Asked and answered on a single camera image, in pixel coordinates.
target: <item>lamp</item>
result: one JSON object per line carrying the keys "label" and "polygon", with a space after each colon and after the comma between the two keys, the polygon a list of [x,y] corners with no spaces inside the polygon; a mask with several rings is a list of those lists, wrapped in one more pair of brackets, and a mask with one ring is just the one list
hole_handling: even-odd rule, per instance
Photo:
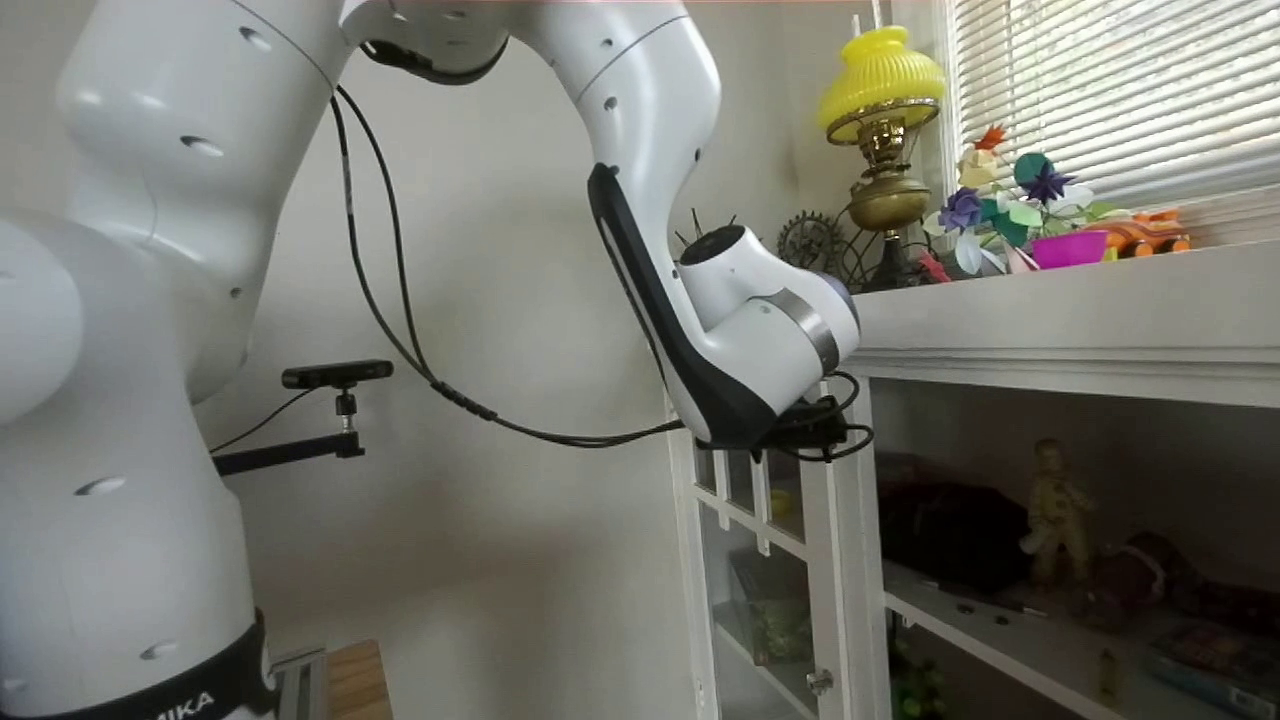
{"label": "lamp", "polygon": [[857,143],[867,173],[850,192],[850,215],[867,234],[915,224],[929,189],[909,176],[923,126],[935,119],[943,74],[902,23],[885,23],[845,45],[841,76],[821,106],[830,143]]}

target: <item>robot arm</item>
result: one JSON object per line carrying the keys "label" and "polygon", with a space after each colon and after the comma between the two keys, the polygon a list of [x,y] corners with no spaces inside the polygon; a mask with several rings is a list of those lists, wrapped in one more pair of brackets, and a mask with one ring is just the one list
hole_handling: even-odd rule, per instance
{"label": "robot arm", "polygon": [[510,33],[558,70],[598,148],[590,192],[605,248],[703,443],[755,447],[852,357],[850,291],[776,262],[750,230],[670,252],[676,192],[721,114],[721,74],[683,5],[349,0],[346,28],[372,60],[448,83],[486,76]]}

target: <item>white cabinet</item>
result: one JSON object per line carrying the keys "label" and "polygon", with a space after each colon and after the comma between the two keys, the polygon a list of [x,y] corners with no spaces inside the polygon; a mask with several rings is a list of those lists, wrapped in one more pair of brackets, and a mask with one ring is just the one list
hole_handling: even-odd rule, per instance
{"label": "white cabinet", "polygon": [[[1153,635],[1186,615],[1148,613],[1123,631],[1101,631],[1079,619],[1079,590],[1032,594],[1029,606],[957,595],[879,559],[878,493],[898,481],[898,457],[914,457],[1026,504],[1032,443],[1057,438],[1069,474],[1101,504],[1101,547],[1159,531],[1212,581],[1280,590],[1276,270],[1280,243],[1248,243],[860,297],[866,351],[852,373],[867,381],[867,397],[857,417],[878,425],[878,453],[805,463],[805,537],[770,511],[784,469],[717,457],[687,474],[710,718],[890,720],[890,619],[968,664],[943,679],[954,720],[1228,718],[1153,675]],[[731,551],[805,564],[805,670],[760,664]],[[807,672],[830,672],[834,688],[812,697]],[[957,685],[981,685],[981,672],[1004,697],[964,707],[968,691]]]}

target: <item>window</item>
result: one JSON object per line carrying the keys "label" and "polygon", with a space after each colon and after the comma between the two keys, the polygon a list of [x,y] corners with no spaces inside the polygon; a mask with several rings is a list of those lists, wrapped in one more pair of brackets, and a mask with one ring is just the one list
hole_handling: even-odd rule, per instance
{"label": "window", "polygon": [[954,106],[1122,206],[1280,184],[1280,0],[954,0]]}

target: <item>white wall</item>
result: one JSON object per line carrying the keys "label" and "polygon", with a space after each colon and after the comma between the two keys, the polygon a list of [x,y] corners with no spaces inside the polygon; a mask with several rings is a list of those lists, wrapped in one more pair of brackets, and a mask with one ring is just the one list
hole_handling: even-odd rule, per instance
{"label": "white wall", "polygon": [[[66,195],[75,154],[49,92],[84,7],[0,5],[0,206],[56,207]],[[694,235],[687,207],[702,207],[703,230],[736,215],[773,241],[802,195],[837,176],[812,106],[850,13],[695,13],[728,95],[676,230]],[[435,373],[546,427],[663,419],[654,357],[583,206],[591,148],[553,74],[511,47],[475,90],[430,90],[365,60],[346,83],[393,154]],[[372,166],[361,166],[361,192],[372,271],[393,300]],[[203,410],[209,438],[285,402],[290,366],[393,357],[349,271],[328,126],[285,207],[253,342],[245,377]],[[310,402],[262,441],[331,427],[328,402]],[[361,391],[361,427],[370,459],[237,481],[276,651],[383,639],[403,720],[694,718],[663,441],[546,447],[459,417],[403,369]]]}

